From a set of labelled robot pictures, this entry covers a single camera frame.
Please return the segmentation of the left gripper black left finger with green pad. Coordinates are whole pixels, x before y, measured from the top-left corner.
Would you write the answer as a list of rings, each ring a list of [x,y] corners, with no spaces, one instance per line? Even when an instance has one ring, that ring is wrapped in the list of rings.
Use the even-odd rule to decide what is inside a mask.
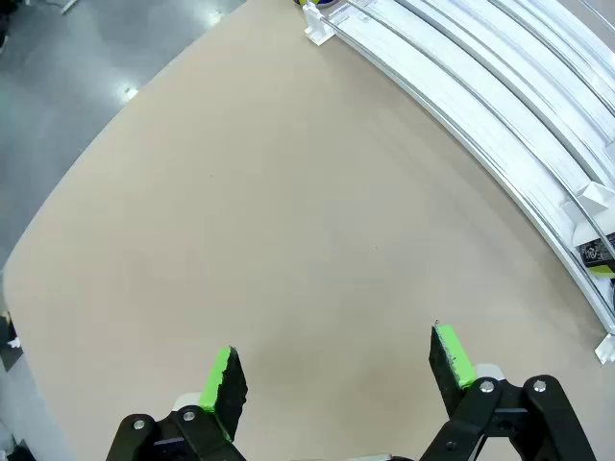
[[[204,390],[162,420],[125,417],[112,440],[109,460],[242,460],[234,437],[248,387],[236,348],[219,351]]]

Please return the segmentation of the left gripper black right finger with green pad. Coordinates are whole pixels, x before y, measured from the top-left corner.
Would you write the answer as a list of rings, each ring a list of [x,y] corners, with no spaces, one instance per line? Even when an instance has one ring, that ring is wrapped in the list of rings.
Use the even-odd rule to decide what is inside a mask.
[[[596,458],[554,376],[532,376],[518,387],[497,367],[479,373],[450,325],[431,328],[429,363],[449,419],[424,460],[476,460],[489,438],[506,438],[522,460]]]

